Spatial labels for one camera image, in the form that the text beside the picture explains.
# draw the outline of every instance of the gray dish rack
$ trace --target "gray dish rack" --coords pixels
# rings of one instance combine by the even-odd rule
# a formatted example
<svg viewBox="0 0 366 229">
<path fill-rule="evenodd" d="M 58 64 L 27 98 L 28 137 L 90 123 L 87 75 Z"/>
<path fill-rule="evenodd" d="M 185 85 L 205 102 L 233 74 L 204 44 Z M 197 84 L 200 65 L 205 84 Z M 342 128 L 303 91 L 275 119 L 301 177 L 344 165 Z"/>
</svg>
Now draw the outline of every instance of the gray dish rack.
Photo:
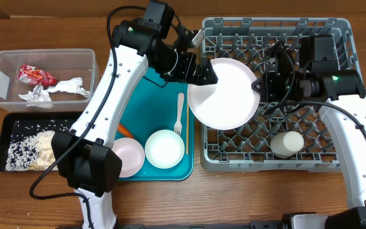
<svg viewBox="0 0 366 229">
<path fill-rule="evenodd" d="M 201 61 L 220 57 L 237 59 L 257 77 L 274 69 L 265 55 L 266 48 L 284 41 L 292 49 L 295 70 L 299 70 L 299 40 L 304 36 L 331 34 L 340 69 L 360 66 L 351 25 L 344 18 L 261 18 L 220 17 L 203 21 L 205 40 Z M 261 103 L 256 118 L 234 130 L 214 130 L 202 126 L 201 166 L 216 172 L 257 172 L 271 169 L 340 172 L 332 139 L 312 107 L 293 114 L 276 110 L 271 116 L 261 114 L 275 103 Z M 287 159 L 274 156 L 269 143 L 279 132 L 298 131 L 303 135 L 303 149 Z"/>
</svg>

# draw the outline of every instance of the black tray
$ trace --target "black tray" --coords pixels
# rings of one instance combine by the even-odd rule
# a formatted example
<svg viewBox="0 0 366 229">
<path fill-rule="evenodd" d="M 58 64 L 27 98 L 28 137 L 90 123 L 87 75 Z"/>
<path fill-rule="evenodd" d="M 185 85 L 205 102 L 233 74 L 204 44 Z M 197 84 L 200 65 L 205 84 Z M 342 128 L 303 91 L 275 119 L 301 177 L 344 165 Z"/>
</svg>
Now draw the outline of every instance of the black tray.
<svg viewBox="0 0 366 229">
<path fill-rule="evenodd" d="M 36 135 L 39 132 L 42 132 L 41 128 L 38 130 L 36 127 L 28 130 L 24 129 L 25 125 L 19 126 L 18 128 L 18 121 L 37 121 L 38 123 L 46 123 L 51 120 L 56 120 L 56 127 L 54 125 L 49 126 L 48 129 L 45 130 L 54 130 L 59 131 L 60 129 L 60 120 L 66 121 L 68 127 L 70 128 L 71 125 L 80 117 L 80 111 L 72 111 L 72 112 L 38 112 L 38 113 L 10 113 L 5 116 L 3 121 L 3 127 L 1 130 L 0 136 L 0 172 L 26 172 L 26 171 L 6 171 L 6 159 L 8 158 L 8 149 L 10 147 L 10 143 L 12 141 L 12 135 L 14 132 L 22 132 L 20 136 L 18 136 L 14 140 L 21 141 L 24 137 L 28 137 L 30 135 Z"/>
</svg>

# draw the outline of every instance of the clear plastic container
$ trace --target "clear plastic container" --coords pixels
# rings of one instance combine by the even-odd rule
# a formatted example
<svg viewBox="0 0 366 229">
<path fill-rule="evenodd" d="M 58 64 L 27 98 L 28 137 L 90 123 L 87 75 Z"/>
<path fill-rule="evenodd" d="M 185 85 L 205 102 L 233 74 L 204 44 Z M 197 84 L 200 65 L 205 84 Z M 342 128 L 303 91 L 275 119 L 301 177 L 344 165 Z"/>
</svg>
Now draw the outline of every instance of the clear plastic container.
<svg viewBox="0 0 366 229">
<path fill-rule="evenodd" d="M 21 65 L 38 67 L 59 81 L 83 79 L 88 98 L 67 92 L 50 93 L 51 101 L 27 102 L 18 95 L 33 91 L 34 85 L 16 80 Z M 11 112 L 82 111 L 98 85 L 99 69 L 91 49 L 12 50 L 0 52 L 0 107 Z"/>
</svg>

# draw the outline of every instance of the black base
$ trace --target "black base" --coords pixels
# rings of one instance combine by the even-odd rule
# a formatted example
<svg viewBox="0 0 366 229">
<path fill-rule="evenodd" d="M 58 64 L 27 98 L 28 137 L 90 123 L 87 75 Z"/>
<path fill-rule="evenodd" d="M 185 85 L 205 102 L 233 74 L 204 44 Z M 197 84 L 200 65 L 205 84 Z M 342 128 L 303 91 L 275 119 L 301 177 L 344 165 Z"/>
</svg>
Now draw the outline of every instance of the black base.
<svg viewBox="0 0 366 229">
<path fill-rule="evenodd" d="M 281 221 L 253 221 L 251 224 L 212 224 L 212 225 L 164 225 L 144 226 L 141 224 L 119 225 L 114 229 L 282 229 Z M 82 229 L 82 226 L 56 229 Z"/>
</svg>

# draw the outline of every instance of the white plate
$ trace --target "white plate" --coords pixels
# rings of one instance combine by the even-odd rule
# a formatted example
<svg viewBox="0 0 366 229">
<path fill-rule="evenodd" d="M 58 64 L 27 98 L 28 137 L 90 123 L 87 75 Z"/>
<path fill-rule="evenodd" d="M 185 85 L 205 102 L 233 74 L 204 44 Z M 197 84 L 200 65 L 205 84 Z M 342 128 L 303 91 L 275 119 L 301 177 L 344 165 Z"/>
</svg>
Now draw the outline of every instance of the white plate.
<svg viewBox="0 0 366 229">
<path fill-rule="evenodd" d="M 218 77 L 216 85 L 187 88 L 187 101 L 200 122 L 217 130 L 230 130 L 245 124 L 255 114 L 260 95 L 252 90 L 254 73 L 238 60 L 211 60 Z"/>
<path fill-rule="evenodd" d="M 184 156 L 182 138 L 171 130 L 153 133 L 145 144 L 146 159 L 159 169 L 169 169 L 177 165 Z"/>
</svg>

